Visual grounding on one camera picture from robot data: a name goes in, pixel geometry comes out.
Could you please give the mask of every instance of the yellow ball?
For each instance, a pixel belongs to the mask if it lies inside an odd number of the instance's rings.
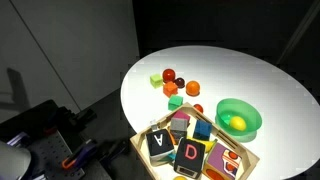
[[[247,128],[246,122],[242,117],[239,116],[234,116],[231,118],[230,126],[239,131],[244,131]]]
[[[185,178],[183,176],[177,176],[173,180],[187,180],[187,178]]]

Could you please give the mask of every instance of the blue block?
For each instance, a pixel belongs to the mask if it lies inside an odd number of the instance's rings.
[[[212,125],[202,120],[197,120],[196,127],[194,129],[193,138],[209,141]]]

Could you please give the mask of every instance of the wooden box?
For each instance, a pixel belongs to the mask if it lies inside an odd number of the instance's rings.
[[[244,147],[242,144],[234,140],[227,133],[225,133],[218,125],[216,125],[213,121],[195,109],[191,104],[184,103],[182,106],[167,114],[163,118],[157,121],[157,126],[159,129],[166,129],[168,125],[170,125],[170,120],[175,114],[176,111],[181,110],[184,113],[188,114],[190,118],[190,125],[188,129],[192,129],[195,126],[195,122],[197,119],[204,120],[208,123],[212,124],[212,131],[210,140],[217,139],[220,144],[223,144],[225,147],[237,153],[241,156],[242,160],[237,172],[236,180],[245,180],[249,177],[251,172],[254,170],[258,161],[260,160],[255,154],[253,154],[250,150]],[[136,150],[139,158],[145,165],[149,174],[153,179],[173,179],[176,176],[181,176],[174,171],[172,164],[165,164],[158,167],[154,167],[151,165],[149,157],[148,157],[148,147],[146,144],[146,134],[152,132],[151,127],[146,128],[142,132],[139,132],[135,136],[133,136],[130,141],[134,149]],[[192,137],[193,132],[188,131],[188,136]],[[202,174],[199,179],[209,179],[204,174]]]

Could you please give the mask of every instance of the pink block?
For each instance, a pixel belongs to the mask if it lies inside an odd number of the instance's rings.
[[[182,111],[177,111],[174,115],[173,118],[178,118],[178,119],[185,119],[188,121],[188,124],[190,123],[190,116],[188,116],[186,113]]]

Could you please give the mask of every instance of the white round table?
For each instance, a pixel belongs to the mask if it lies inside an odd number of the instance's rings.
[[[154,89],[150,76],[172,68],[176,77],[200,83],[200,95],[178,90],[184,102],[199,103],[214,121],[225,98],[253,105],[261,114],[257,137],[242,143],[260,161],[249,179],[285,179],[310,168],[320,157],[320,108],[298,81],[255,57],[223,48],[183,46],[155,52],[138,61],[121,86],[124,113],[136,132],[168,114],[168,98]]]

